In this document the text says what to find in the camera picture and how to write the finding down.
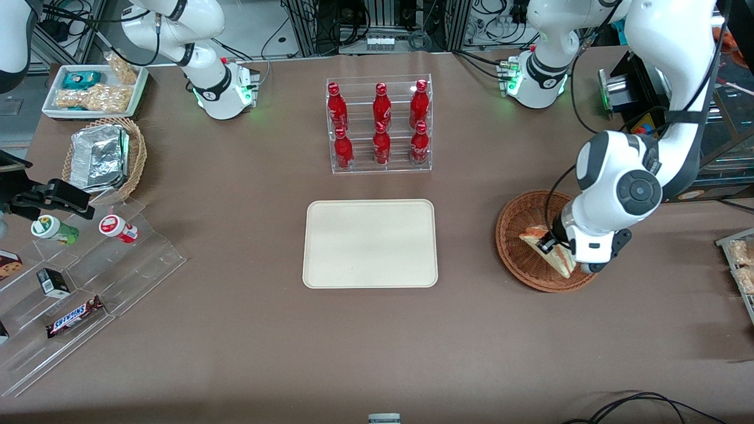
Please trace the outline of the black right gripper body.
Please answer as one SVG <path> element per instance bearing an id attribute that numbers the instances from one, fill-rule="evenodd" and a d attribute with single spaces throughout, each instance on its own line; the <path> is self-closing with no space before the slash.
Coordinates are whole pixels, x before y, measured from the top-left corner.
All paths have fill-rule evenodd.
<path id="1" fill-rule="evenodd" d="M 26 170 L 32 162 L 1 151 L 1 212 L 10 213 L 10 200 L 21 193 L 30 193 L 34 183 L 27 176 Z"/>

